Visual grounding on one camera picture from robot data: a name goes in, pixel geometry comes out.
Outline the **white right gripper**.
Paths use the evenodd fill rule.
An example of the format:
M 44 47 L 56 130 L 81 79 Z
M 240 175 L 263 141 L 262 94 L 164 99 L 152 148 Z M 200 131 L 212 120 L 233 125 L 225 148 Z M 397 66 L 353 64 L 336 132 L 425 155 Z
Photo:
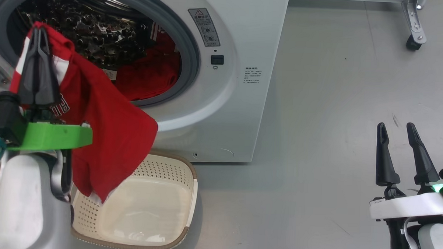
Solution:
M 415 124 L 407 123 L 406 128 L 408 143 L 414 153 L 415 184 L 438 182 L 440 177 Z M 391 186 L 401 182 L 400 176 L 395 172 L 389 152 L 389 142 L 385 124 L 379 123 L 377 125 L 375 169 L 375 184 L 378 186 Z M 375 220 L 434 215 L 443 215 L 443 196 L 439 193 L 370 201 L 370 217 Z

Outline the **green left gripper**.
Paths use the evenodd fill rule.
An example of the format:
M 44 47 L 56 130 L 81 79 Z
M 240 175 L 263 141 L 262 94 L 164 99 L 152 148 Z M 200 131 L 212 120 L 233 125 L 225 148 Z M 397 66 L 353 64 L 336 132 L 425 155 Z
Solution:
M 18 95 L 22 104 L 31 105 L 35 102 L 35 94 L 38 91 L 38 105 L 55 105 L 60 100 L 60 87 L 45 27 L 41 27 L 40 58 L 38 44 L 39 29 L 34 28 L 27 45 Z M 28 120 L 28 126 L 23 142 L 19 146 L 9 143 L 7 149 L 10 151 L 72 150 L 91 145 L 93 142 L 91 128 L 63 124 L 50 111 L 25 109 L 24 116 Z

